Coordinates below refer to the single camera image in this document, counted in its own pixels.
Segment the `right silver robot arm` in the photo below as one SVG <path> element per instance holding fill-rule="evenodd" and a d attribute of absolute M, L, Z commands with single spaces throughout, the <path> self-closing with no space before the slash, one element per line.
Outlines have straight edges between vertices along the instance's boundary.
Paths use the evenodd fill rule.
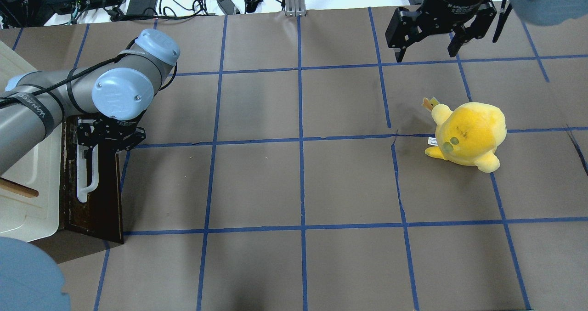
<path fill-rule="evenodd" d="M 411 11 L 398 7 L 385 32 L 386 44 L 402 62 L 406 49 L 430 35 L 453 33 L 448 45 L 450 57 L 472 39 L 482 39 L 498 18 L 493 35 L 496 42 L 511 12 L 520 20 L 538 26 L 553 26 L 587 14 L 587 0 L 502 0 L 496 8 L 492 0 L 423 0 Z"/>

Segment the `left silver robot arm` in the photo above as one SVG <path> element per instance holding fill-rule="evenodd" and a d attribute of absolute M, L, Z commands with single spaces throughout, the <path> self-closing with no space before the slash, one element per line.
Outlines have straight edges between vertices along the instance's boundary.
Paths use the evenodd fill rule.
<path fill-rule="evenodd" d="M 90 68 L 13 77 L 1 94 L 1 172 L 69 117 L 100 113 L 117 121 L 136 119 L 163 88 L 180 55 L 172 37 L 147 28 L 116 57 Z"/>

